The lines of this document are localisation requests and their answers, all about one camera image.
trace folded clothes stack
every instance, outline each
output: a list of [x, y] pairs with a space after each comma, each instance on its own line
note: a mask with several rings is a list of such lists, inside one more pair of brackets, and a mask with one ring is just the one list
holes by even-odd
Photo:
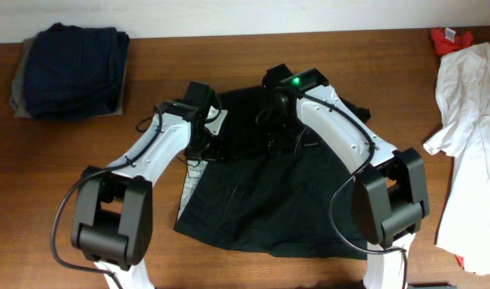
[[122, 114], [129, 37], [56, 23], [24, 42], [12, 85], [15, 116], [78, 120]]

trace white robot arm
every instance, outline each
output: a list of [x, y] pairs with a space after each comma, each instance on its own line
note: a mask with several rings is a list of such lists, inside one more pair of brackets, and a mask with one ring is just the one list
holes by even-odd
[[[266, 84], [263, 80], [268, 87], [268, 79], [281, 75], [277, 76], [281, 81], [270, 86], [275, 109], [314, 130], [351, 173], [363, 166], [350, 179], [355, 181], [352, 208], [356, 212], [352, 215], [368, 240], [367, 249], [408, 251], [421, 219], [429, 212], [420, 156], [413, 149], [401, 153], [374, 134], [317, 70], [289, 75], [285, 66], [279, 67], [269, 70]], [[72, 244], [100, 270], [112, 272], [113, 276], [106, 274], [111, 288], [153, 288], [143, 260], [152, 236], [152, 187], [181, 150], [210, 155], [211, 144], [217, 141], [213, 137], [225, 118], [225, 113], [208, 116], [213, 96], [209, 87], [191, 83], [183, 103], [167, 102], [156, 109], [144, 135], [108, 166], [118, 169], [86, 181], [79, 189]], [[214, 129], [207, 129], [207, 119]], [[90, 167], [84, 175], [100, 170]], [[397, 184], [387, 188], [385, 177]], [[120, 216], [100, 208], [101, 201], [114, 198], [124, 200]], [[405, 266], [400, 253], [368, 255], [363, 284], [374, 289], [405, 287]]]

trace brown wooden surface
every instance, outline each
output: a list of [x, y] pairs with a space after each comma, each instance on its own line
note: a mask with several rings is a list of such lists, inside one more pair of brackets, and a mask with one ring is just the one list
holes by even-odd
[[[490, 27], [473, 33], [479, 43], [490, 42]], [[139, 137], [134, 124], [154, 103], [182, 96], [189, 80], [225, 92], [258, 85], [265, 70], [279, 63], [293, 71], [318, 68], [341, 97], [371, 109], [373, 131], [422, 154], [431, 215], [411, 248], [409, 283], [490, 288], [490, 275], [464, 272], [452, 254], [434, 246], [452, 159], [431, 157], [421, 145], [440, 123], [434, 95], [439, 59], [428, 30], [132, 40], [125, 115], [73, 123], [13, 118], [8, 97], [21, 49], [0, 45], [0, 288], [105, 288], [101, 275], [67, 270], [51, 257], [51, 224], [66, 190], [86, 165], [105, 166], [125, 152]], [[172, 161], [154, 189], [146, 261], [157, 287], [309, 288], [362, 278], [362, 261], [225, 251], [175, 233], [185, 171]], [[60, 222], [60, 254], [90, 265], [70, 246], [73, 205]]]

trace white label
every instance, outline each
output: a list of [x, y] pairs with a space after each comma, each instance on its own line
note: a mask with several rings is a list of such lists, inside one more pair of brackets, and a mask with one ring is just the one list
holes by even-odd
[[446, 37], [447, 40], [455, 43], [455, 33], [456, 31], [454, 31], [453, 29], [446, 28], [444, 30], [444, 37]]
[[211, 108], [209, 109], [209, 113], [207, 114], [207, 118], [211, 119], [214, 116], [216, 116], [217, 114], [218, 114], [218, 110], [213, 108], [213, 106], [211, 105]]

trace white shirt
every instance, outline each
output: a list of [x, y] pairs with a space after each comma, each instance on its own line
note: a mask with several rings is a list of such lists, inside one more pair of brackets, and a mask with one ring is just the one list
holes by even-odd
[[435, 98], [443, 128], [423, 147], [455, 158], [436, 245], [490, 274], [490, 44], [445, 55]]

